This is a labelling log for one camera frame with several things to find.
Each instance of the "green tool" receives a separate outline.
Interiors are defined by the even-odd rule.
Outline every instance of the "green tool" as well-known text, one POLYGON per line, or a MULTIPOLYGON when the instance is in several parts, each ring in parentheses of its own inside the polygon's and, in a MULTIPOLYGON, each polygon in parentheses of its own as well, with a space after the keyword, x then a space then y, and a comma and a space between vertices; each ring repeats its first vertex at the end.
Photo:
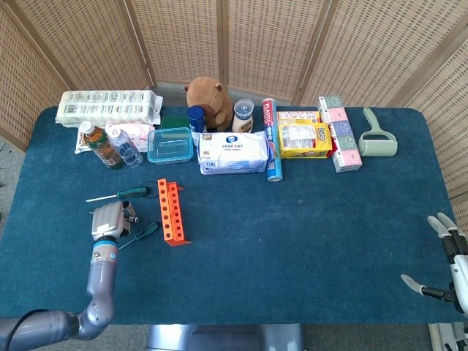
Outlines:
POLYGON ((394 156, 398 149, 395 135, 382 130, 379 121, 369 107, 363 109, 363 113, 371 125, 371 130, 364 132, 359 138, 358 148, 361 156, 394 156), (369 136, 383 136, 387 140, 364 139, 369 136))
POLYGON ((148 235, 156 232, 159 227, 161 227, 160 222, 153 222, 153 223, 148 224, 146 227, 143 228, 143 230, 141 232, 139 232, 138 234, 135 234, 135 236, 133 237, 133 239, 131 241, 129 241, 128 243, 122 245, 118 249, 122 250, 125 246, 131 244, 133 241, 139 241, 139 240, 141 240, 143 238, 146 238, 148 235))
POLYGON ((115 195, 97 197, 95 199, 88 199, 86 202, 91 203, 93 201, 98 201, 98 200, 112 199, 113 197, 117 197, 119 200, 132 199, 135 197, 143 197, 149 193, 149 190, 150 189, 147 186, 139 186, 138 188, 131 188, 128 190, 124 190, 122 192, 117 192, 117 194, 115 195))

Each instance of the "green screwdriver handle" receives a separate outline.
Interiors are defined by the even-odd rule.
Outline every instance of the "green screwdriver handle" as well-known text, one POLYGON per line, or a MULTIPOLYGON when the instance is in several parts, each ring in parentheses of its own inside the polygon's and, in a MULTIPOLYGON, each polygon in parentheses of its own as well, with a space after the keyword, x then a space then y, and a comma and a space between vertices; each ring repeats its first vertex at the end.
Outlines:
POLYGON ((146 186, 140 186, 138 188, 131 188, 122 192, 117 192, 118 199, 132 199, 135 197, 143 197, 148 194, 148 188, 146 186))

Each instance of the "black cable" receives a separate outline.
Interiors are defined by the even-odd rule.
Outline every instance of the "black cable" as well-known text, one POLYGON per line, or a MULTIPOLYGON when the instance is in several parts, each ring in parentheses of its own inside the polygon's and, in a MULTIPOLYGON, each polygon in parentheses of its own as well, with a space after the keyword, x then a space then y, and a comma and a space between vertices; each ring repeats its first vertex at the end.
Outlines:
POLYGON ((20 327, 21 323, 23 323, 25 320, 27 320, 30 316, 36 313, 41 313, 41 312, 47 312, 49 311, 48 309, 33 309, 32 311, 29 311, 25 315, 23 315, 15 324, 15 327, 10 331, 10 334, 7 336, 7 341, 5 342, 5 349, 4 351, 8 351, 10 348, 10 344, 12 342, 13 336, 15 335, 16 330, 20 327))

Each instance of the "screwdriver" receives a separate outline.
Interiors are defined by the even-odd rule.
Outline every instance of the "screwdriver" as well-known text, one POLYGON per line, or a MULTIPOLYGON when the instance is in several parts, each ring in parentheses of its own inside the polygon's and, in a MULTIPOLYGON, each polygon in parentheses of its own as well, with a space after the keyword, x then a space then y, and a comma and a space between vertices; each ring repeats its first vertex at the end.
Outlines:
POLYGON ((122 192, 117 192, 115 195, 104 196, 104 197, 97 197, 95 199, 88 199, 86 202, 91 203, 93 201, 98 200, 105 200, 105 199, 112 199, 113 197, 117 197, 119 200, 122 199, 132 199, 135 197, 143 197, 146 196, 149 192, 147 186, 139 186, 138 188, 130 188, 128 190, 124 190, 122 192))
POLYGON ((156 232, 159 227, 161 227, 160 222, 153 222, 153 223, 148 224, 141 232, 139 232, 138 234, 135 234, 135 236, 133 237, 131 241, 120 246, 118 249, 122 250, 125 246, 131 244, 133 241, 138 241, 147 237, 148 235, 156 232))

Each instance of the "white packaged item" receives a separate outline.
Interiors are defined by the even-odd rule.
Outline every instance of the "white packaged item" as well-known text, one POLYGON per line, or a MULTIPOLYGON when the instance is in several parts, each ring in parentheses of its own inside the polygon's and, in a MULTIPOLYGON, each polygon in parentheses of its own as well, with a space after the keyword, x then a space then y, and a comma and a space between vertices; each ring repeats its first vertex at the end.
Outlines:
MULTIPOLYGON (((148 151, 148 134, 154 130, 154 127, 148 124, 139 123, 126 123, 126 124, 106 124, 105 130, 109 130, 112 126, 116 126, 119 129, 124 130, 132 139, 133 143, 137 147, 139 152, 148 151)), ((78 137, 76 140, 75 154, 79 154, 84 151, 90 151, 91 149, 85 144, 83 140, 83 133, 78 130, 78 137)))
POLYGON ((206 175, 265 172, 268 150, 265 132, 203 133, 198 163, 206 175))
POLYGON ((106 124, 161 124, 162 97, 151 90, 65 91, 58 104, 56 123, 78 127, 90 121, 106 124))

